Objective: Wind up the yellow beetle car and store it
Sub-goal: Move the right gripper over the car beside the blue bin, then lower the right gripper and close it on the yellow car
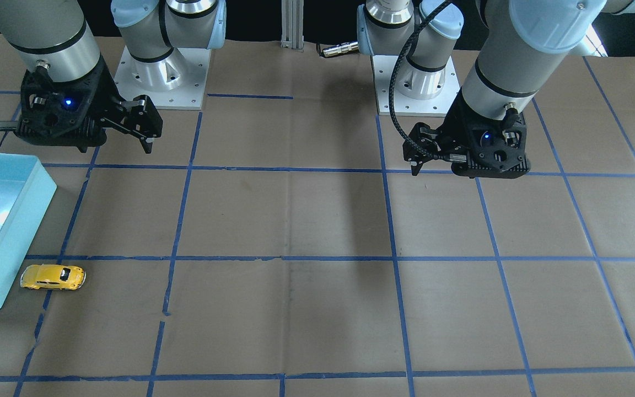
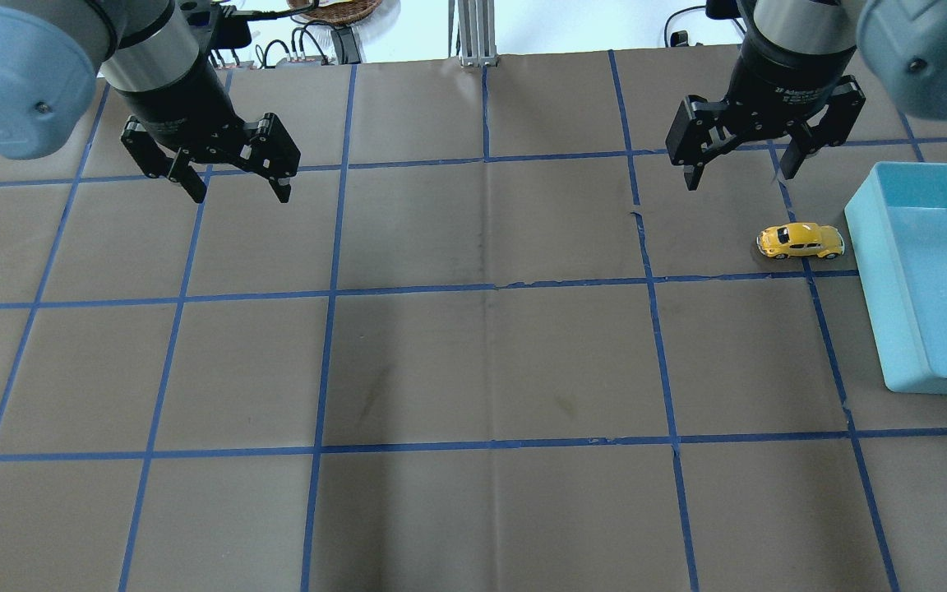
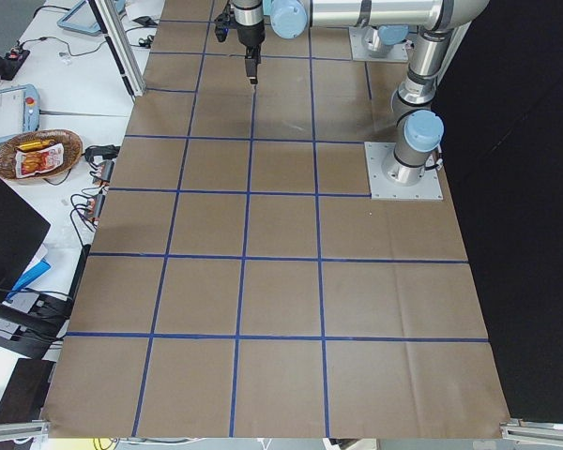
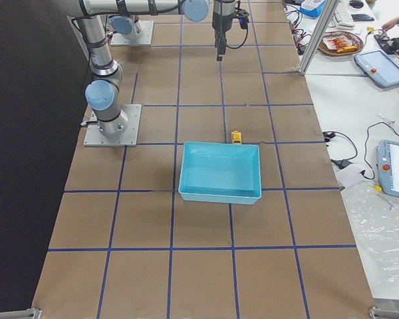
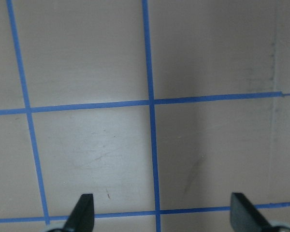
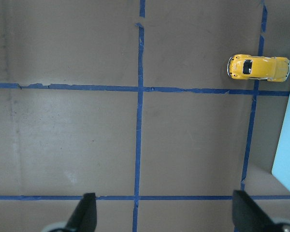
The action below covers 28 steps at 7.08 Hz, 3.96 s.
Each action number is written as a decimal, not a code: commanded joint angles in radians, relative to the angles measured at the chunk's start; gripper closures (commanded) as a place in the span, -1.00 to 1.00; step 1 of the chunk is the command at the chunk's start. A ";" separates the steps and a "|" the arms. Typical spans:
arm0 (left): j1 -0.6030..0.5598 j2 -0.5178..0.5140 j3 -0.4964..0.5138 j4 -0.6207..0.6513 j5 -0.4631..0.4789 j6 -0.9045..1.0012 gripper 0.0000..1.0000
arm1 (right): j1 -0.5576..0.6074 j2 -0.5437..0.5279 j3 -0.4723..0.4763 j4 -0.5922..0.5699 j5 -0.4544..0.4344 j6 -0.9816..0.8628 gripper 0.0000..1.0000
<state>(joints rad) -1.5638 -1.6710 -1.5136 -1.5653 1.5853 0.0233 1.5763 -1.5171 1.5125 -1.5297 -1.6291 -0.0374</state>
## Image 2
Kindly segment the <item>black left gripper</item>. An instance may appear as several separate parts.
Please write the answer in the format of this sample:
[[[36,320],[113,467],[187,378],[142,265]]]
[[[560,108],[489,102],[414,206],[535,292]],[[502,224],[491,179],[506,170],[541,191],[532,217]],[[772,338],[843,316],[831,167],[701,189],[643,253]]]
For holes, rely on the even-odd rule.
[[[150,178],[169,178],[196,203],[207,186],[194,164],[228,164],[268,179],[275,198],[289,203],[301,151],[274,113],[247,123],[213,70],[191,70],[147,91],[120,91],[131,110],[120,142]]]

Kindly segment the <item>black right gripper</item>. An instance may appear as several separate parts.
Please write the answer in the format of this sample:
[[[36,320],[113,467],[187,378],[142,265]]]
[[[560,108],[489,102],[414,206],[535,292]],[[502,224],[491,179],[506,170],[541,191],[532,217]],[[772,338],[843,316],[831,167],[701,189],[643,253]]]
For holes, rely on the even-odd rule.
[[[785,180],[824,146],[844,145],[866,103],[860,83],[846,73],[855,52],[849,44],[812,55],[748,34],[722,100],[689,95],[670,125],[665,146],[670,162],[684,169],[687,190],[700,186],[714,158],[746,143],[789,137],[779,158]]]

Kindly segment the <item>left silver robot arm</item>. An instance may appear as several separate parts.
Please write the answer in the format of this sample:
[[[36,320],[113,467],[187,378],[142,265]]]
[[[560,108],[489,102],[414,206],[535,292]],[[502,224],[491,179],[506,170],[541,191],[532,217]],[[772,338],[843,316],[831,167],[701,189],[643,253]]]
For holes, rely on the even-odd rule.
[[[60,150],[102,77],[131,111],[120,142],[144,176],[201,203],[196,166],[226,164],[289,202],[299,147],[275,113],[243,120],[211,63],[251,44],[252,22],[286,16],[215,1],[0,1],[0,156]]]

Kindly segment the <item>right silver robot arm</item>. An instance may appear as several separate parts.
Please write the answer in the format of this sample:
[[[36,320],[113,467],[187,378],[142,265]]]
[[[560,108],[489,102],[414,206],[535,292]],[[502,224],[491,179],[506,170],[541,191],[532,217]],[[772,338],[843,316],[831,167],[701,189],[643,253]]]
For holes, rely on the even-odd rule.
[[[745,34],[722,100],[687,96],[666,137],[695,190],[715,158],[786,137],[785,178],[849,138],[866,103],[846,68],[861,55],[899,111],[947,120],[947,1],[709,1],[707,16]]]

